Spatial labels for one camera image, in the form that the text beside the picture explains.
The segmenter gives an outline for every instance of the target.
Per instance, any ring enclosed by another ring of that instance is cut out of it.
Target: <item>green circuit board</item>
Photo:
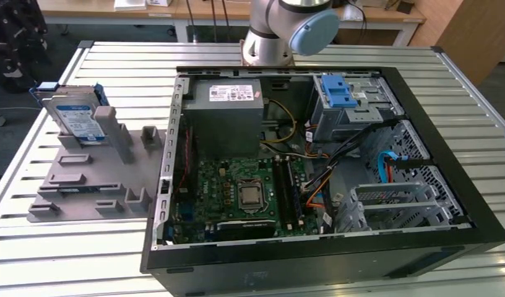
[[[188,222],[181,225],[181,237],[177,243],[204,243],[210,239],[206,230],[217,222],[229,220],[273,220],[276,221],[275,237],[288,237],[317,234],[315,212],[307,212],[301,225],[288,230],[281,226],[276,186],[271,158],[202,160],[198,163],[197,193],[193,205],[182,205],[192,212]],[[305,180],[303,160],[291,161],[296,183]],[[244,210],[238,202],[238,190],[244,183],[261,185],[263,207],[257,210]]]

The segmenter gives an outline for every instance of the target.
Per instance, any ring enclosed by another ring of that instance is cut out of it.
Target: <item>open computer tower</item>
[[[141,264],[174,296],[416,276],[505,242],[395,68],[177,71]]]

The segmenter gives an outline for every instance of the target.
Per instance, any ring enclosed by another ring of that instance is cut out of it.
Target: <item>blue drive latch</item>
[[[329,107],[357,107],[352,98],[351,85],[340,75],[323,75],[323,88],[328,96]]]

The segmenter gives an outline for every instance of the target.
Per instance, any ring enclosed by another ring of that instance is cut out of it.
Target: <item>slatted metal table surface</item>
[[[129,129],[149,124],[165,128],[176,66],[238,64],[237,45],[96,42],[77,50],[60,82],[98,82]],[[505,227],[505,122],[445,54],[428,48],[332,46],[312,57],[296,56],[296,64],[399,68]],[[57,131],[42,110],[0,183],[0,296],[168,296],[152,276],[138,272],[145,219],[26,221],[57,153]],[[505,244],[417,278],[261,294],[447,296],[451,292],[505,296]]]

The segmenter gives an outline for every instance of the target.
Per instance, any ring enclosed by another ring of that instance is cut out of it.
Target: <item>motherboard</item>
[[[201,160],[196,199],[177,207],[177,243],[317,234],[300,201],[304,181],[300,158]]]

